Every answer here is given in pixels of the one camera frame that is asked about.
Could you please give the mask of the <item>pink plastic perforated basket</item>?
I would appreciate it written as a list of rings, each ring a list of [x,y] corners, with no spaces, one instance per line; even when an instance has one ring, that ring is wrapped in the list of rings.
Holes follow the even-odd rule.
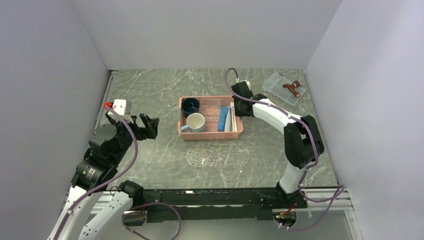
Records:
[[[241,117],[236,117],[237,132],[218,132],[218,121],[220,116],[220,107],[230,107],[230,103],[234,99],[230,95],[218,96],[194,96],[200,102],[199,113],[205,117],[205,131],[204,132],[181,132],[180,127],[186,124],[187,118],[180,115],[180,120],[177,123],[178,133],[183,140],[219,140],[219,139],[237,139],[244,131],[244,124]]]

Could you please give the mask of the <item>light blue mug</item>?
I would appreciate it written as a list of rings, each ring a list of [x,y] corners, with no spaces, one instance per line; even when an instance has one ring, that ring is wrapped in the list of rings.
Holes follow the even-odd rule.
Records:
[[[202,133],[206,130],[206,119],[200,113],[192,113],[186,118],[186,124],[180,127],[181,132]]]

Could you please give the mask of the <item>dark blue mug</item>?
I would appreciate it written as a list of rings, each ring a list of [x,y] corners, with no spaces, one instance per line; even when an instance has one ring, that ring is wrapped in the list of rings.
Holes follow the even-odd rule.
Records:
[[[188,97],[181,102],[181,111],[184,117],[198,113],[200,110],[200,101],[194,97]]]

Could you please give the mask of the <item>clear textured plastic tray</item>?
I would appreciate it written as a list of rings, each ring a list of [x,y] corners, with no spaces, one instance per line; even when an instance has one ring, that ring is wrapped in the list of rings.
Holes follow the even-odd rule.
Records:
[[[193,168],[241,168],[251,159],[248,148],[230,142],[199,142],[189,147],[185,159]]]

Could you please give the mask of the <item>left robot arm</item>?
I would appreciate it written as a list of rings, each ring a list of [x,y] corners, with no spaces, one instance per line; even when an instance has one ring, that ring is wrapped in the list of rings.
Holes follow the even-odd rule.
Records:
[[[113,197],[111,206],[89,220],[91,211],[108,185],[126,173],[137,158],[118,172],[118,166],[130,146],[138,147],[139,141],[156,139],[159,118],[150,118],[141,113],[138,117],[143,126],[137,125],[136,115],[106,113],[108,123],[99,125],[89,140],[83,160],[77,165],[71,179],[68,197],[60,216],[48,236],[50,240],[96,239],[103,234],[118,209],[139,209],[144,203],[143,187],[125,181],[123,193]]]

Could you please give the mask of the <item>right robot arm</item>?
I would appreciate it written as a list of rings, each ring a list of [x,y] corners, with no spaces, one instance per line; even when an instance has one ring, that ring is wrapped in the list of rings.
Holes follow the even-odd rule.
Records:
[[[292,114],[262,94],[253,94],[248,81],[230,87],[232,96],[183,96],[179,99],[180,121],[177,131],[186,141],[237,139],[244,127],[242,117],[254,117],[283,134],[288,160],[277,183],[276,203],[287,208],[295,201],[306,172],[324,152],[316,120]]]

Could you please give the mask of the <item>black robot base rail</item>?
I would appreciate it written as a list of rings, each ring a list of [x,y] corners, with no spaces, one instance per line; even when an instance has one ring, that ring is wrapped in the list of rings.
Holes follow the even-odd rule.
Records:
[[[130,209],[147,223],[177,220],[256,219],[271,221],[281,212],[308,207],[297,191],[284,193],[278,187],[144,189]]]

